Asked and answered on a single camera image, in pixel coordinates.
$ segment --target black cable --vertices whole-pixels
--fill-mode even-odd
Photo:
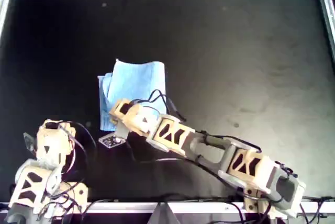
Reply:
[[[335,197],[325,196],[325,197],[317,198],[317,197],[304,196],[303,199],[317,201],[318,208],[317,208],[315,214],[313,215],[312,219],[309,220],[309,223],[312,223],[316,218],[318,218],[318,222],[320,221],[320,209],[321,209],[323,203],[328,201],[328,200],[335,199]]]
[[[51,201],[51,202],[45,204],[45,205],[41,208],[41,210],[40,210],[39,213],[37,214],[37,220],[40,220],[41,215],[43,214],[42,212],[43,212],[44,210],[47,210],[47,207],[50,206],[50,205],[52,205],[52,204],[58,205],[58,206],[60,206],[63,210],[65,210],[65,208],[63,207],[63,205],[62,205],[61,203],[59,203],[59,202],[57,202],[57,201]]]
[[[109,201],[111,201],[111,200],[110,200],[110,199],[99,199],[99,200],[96,200],[96,201],[90,203],[90,204],[88,205],[88,207],[87,207],[87,208],[83,211],[83,213],[81,214],[81,221],[80,221],[80,223],[83,222],[85,216],[87,215],[88,210],[89,210],[93,205],[95,205],[96,203],[109,202]]]
[[[199,168],[201,168],[202,170],[206,171],[207,173],[209,173],[210,175],[212,175],[213,177],[215,177],[218,181],[220,181],[221,183],[223,183],[225,186],[232,188],[234,190],[236,190],[236,188],[234,188],[232,185],[230,185],[229,183],[227,183],[225,180],[223,180],[218,174],[214,173],[213,171],[211,171],[209,168],[205,167],[204,165],[201,165],[193,160],[190,159],[186,159],[186,158],[162,158],[162,159],[155,159],[155,160],[148,160],[148,161],[138,161],[135,156],[134,153],[132,151],[131,145],[126,141],[126,146],[128,147],[129,151],[130,151],[130,155],[133,161],[140,163],[140,164],[150,164],[150,163],[154,163],[154,162],[165,162],[165,161],[185,161],[188,163],[191,163]],[[253,199],[253,200],[269,200],[267,198],[263,198],[263,197],[254,197],[251,196],[249,194],[245,194],[242,191],[236,191],[236,194],[238,194],[239,196],[248,198],[248,199]]]
[[[92,142],[92,144],[94,145],[94,149],[95,149],[95,150],[97,149],[96,141],[95,141],[94,138],[92,137],[90,131],[89,131],[85,126],[83,126],[81,123],[79,123],[79,122],[75,122],[75,121],[62,121],[62,122],[63,122],[63,123],[75,124],[75,125],[80,126],[82,129],[84,129],[84,130],[86,131],[87,135],[90,137],[91,142]]]
[[[158,112],[158,115],[160,114],[159,110],[157,110],[156,108],[153,108],[153,107],[151,107],[151,106],[144,106],[144,108],[150,108],[150,109],[153,109],[153,110],[155,110],[155,111]]]
[[[153,94],[155,92],[159,92],[159,95],[157,97],[155,97],[153,100],[151,100]],[[166,107],[166,113],[167,114],[171,114],[170,110],[169,110],[169,106],[167,104],[167,102],[169,102],[170,106],[172,107],[172,110],[177,114],[177,116],[179,117],[179,119],[181,119],[181,121],[186,122],[186,118],[184,116],[182,116],[180,114],[180,112],[177,110],[177,107],[174,105],[173,101],[166,96],[165,94],[163,94],[159,89],[155,89],[151,92],[150,96],[148,99],[133,99],[130,104],[138,104],[138,103],[154,103],[157,99],[162,98],[164,105]]]
[[[64,194],[68,193],[69,191],[74,190],[74,188],[75,188],[76,186],[78,186],[79,183],[82,183],[83,181],[84,181],[84,179],[82,178],[80,181],[77,181],[77,182],[74,183],[72,186],[70,186],[70,188],[68,188],[68,189],[66,189],[66,190],[64,190],[64,191],[62,191],[62,192],[60,192],[60,193],[58,193],[58,194],[56,194],[56,195],[49,195],[49,197],[52,198],[52,199],[57,199],[57,198],[59,198],[60,196],[62,196],[62,195],[64,195]]]
[[[248,141],[245,141],[243,139],[240,139],[240,138],[237,138],[235,136],[229,136],[229,135],[210,135],[210,136],[213,136],[215,138],[219,138],[219,139],[223,139],[223,138],[227,138],[227,139],[235,139],[243,144],[246,144],[246,145],[249,145],[255,149],[257,149],[257,153],[261,153],[262,152],[262,149],[258,146],[258,145],[255,145],[253,143],[250,143]]]
[[[261,223],[263,223],[263,221],[265,221],[265,219],[267,218],[268,213],[270,212],[271,207],[272,207],[272,204],[271,204],[271,201],[269,201],[269,204],[268,204],[262,218],[257,222],[257,224],[261,224]]]
[[[303,216],[304,216],[304,218],[306,220],[306,224],[309,224],[309,220],[307,218],[306,212],[305,212],[305,210],[304,210],[304,208],[303,208],[303,206],[302,206],[301,203],[300,203],[300,208],[301,208],[301,211],[303,212]]]

